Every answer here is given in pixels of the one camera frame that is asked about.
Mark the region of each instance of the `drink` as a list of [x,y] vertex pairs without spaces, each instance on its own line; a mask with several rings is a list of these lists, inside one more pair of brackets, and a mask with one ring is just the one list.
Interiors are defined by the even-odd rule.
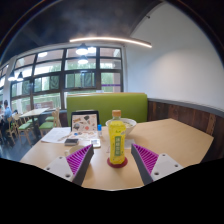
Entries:
[[122,164],[125,160],[124,143],[125,143],[125,124],[120,120],[121,111],[112,111],[113,119],[109,123],[110,135],[110,163]]

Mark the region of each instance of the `floor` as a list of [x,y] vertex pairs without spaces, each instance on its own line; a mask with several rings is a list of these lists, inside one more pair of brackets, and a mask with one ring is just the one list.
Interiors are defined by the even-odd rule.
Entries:
[[[31,133],[29,134],[29,138],[33,146],[37,140],[34,139]],[[9,144],[0,146],[0,158],[19,162],[23,156],[32,148],[25,136],[21,136],[22,144],[19,140],[19,137],[14,137],[14,141],[15,145],[13,147],[11,147]]]

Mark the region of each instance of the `green bench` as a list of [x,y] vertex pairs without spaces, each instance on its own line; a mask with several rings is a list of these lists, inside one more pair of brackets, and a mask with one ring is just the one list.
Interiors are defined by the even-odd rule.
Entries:
[[100,123],[105,126],[112,118],[112,110],[121,110],[121,117],[137,123],[147,122],[148,100],[145,93],[91,93],[67,96],[67,120],[77,110],[98,110]]

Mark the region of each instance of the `wooden table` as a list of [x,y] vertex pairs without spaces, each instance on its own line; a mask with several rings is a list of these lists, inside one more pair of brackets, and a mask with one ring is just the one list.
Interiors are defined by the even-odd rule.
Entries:
[[[128,159],[125,167],[116,169],[107,164],[108,128],[102,127],[102,133],[101,148],[94,149],[82,187],[119,190],[143,186],[131,149],[125,149]],[[200,163],[213,141],[212,136],[173,119],[139,123],[127,139],[134,139],[136,144],[157,154],[167,153],[183,167]],[[63,144],[39,141],[20,162],[43,169],[58,156],[64,156],[68,148]]]
[[36,130],[36,127],[35,127],[34,117],[39,116],[40,114],[42,114],[44,111],[46,111],[48,109],[49,109],[49,107],[34,109],[34,110],[31,110],[31,111],[29,111],[29,112],[20,116],[20,118],[25,118],[25,117],[31,117],[32,118],[34,133],[36,135],[36,139],[38,139],[38,131]]

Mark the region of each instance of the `wall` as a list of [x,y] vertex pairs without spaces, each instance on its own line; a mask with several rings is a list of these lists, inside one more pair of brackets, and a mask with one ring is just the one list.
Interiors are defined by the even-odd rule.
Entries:
[[207,36],[169,3],[148,15],[131,37],[151,42],[152,48],[126,45],[125,91],[224,110],[223,67]]

